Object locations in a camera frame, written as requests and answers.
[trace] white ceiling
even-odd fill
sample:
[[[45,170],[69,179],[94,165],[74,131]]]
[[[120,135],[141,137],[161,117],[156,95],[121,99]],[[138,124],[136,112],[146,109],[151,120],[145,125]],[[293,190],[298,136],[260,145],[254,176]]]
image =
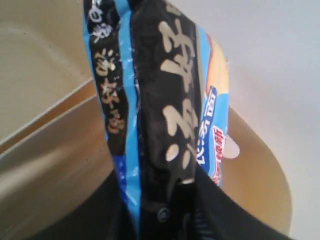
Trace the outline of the white ceiling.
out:
[[[288,179],[291,236],[320,239],[320,2],[171,2],[222,46],[230,105],[271,148]]]

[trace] white wall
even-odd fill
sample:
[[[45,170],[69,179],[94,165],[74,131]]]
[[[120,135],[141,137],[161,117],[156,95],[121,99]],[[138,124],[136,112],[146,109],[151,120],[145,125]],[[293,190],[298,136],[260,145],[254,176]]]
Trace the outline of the white wall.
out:
[[[320,1],[171,2],[224,49],[230,105],[271,148],[289,181],[291,236],[320,239]]]

